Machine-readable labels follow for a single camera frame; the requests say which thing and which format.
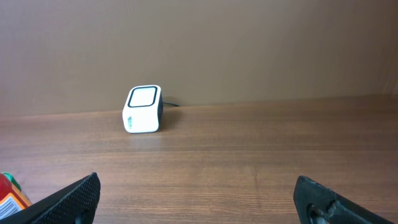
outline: white device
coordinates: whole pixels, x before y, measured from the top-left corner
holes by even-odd
[[[124,105],[124,129],[129,133],[157,131],[162,113],[163,100],[160,86],[136,86],[130,90]]]

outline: wall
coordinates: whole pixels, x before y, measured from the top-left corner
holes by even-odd
[[[0,1],[0,116],[392,93],[396,0]]]

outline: logo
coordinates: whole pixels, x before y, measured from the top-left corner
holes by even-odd
[[[127,119],[127,123],[129,124],[129,129],[131,129],[131,126],[132,126],[132,117],[131,116]]]

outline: wooden tabletop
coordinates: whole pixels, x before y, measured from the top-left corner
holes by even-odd
[[[121,111],[0,119],[0,170],[33,202],[97,172],[95,223],[299,223],[299,175],[398,222],[398,99],[164,110],[128,134]]]

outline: red bottle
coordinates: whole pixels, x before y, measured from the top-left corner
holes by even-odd
[[[8,178],[0,174],[0,220],[32,205]]]

